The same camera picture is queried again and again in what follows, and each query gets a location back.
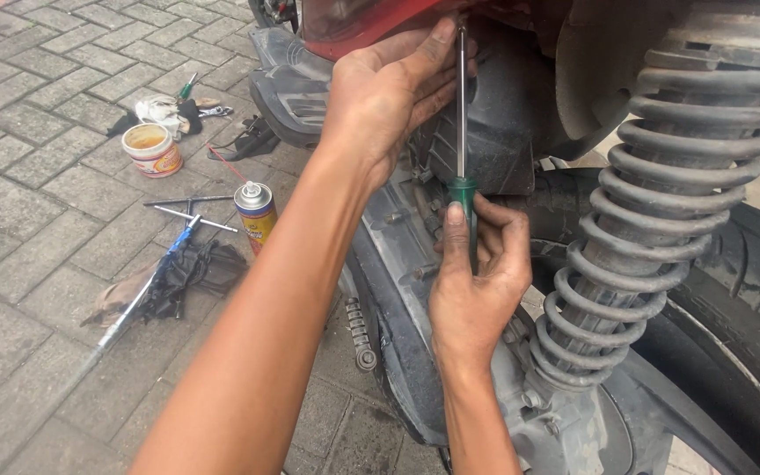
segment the label on can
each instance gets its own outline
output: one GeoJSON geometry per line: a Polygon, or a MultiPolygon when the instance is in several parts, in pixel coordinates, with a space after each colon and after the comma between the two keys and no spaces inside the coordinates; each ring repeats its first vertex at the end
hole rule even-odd
{"type": "Polygon", "coordinates": [[[262,210],[254,211],[254,214],[248,214],[248,211],[239,211],[242,217],[242,225],[245,227],[245,233],[248,234],[248,241],[251,243],[251,250],[254,255],[259,255],[263,250],[263,244],[274,229],[277,222],[277,211],[274,209],[274,201],[265,206],[262,210]]]}

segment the brick paving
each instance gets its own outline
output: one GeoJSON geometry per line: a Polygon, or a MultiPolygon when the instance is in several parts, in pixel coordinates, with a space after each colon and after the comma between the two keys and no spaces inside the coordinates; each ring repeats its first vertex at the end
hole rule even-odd
{"type": "MultiPolygon", "coordinates": [[[[253,28],[242,0],[0,0],[0,473],[122,473],[218,318],[224,302],[190,292],[183,320],[131,326],[32,432],[100,338],[79,326],[95,296],[180,231],[181,221],[140,202],[239,185],[204,144],[228,142],[256,112],[244,80],[258,65],[253,28]],[[193,72],[194,96],[236,112],[206,118],[201,135],[179,144],[180,172],[144,178],[104,133],[139,98],[177,92],[193,72]]],[[[237,167],[268,183],[282,209],[307,157],[281,145],[237,167]]],[[[198,210],[238,222],[230,202],[198,210]]],[[[253,261],[245,237],[219,239],[253,261]]],[[[444,473],[356,371],[346,328],[337,296],[286,469],[444,473]]]]}

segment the rear shock absorber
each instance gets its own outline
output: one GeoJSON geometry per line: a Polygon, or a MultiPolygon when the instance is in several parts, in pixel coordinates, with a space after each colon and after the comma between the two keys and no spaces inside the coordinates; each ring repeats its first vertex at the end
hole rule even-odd
{"type": "Polygon", "coordinates": [[[530,350],[553,391],[605,380],[760,174],[760,8],[696,5],[646,55],[623,140],[530,350]]]}

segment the right hand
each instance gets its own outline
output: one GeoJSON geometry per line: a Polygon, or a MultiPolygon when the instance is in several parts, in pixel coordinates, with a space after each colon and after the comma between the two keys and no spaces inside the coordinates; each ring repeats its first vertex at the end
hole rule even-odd
{"type": "Polygon", "coordinates": [[[444,261],[430,293],[432,346],[442,377],[448,371],[488,374],[503,328],[532,283],[529,219],[522,211],[474,197],[478,275],[471,275],[469,231],[462,206],[451,203],[444,238],[436,245],[444,261]]]}

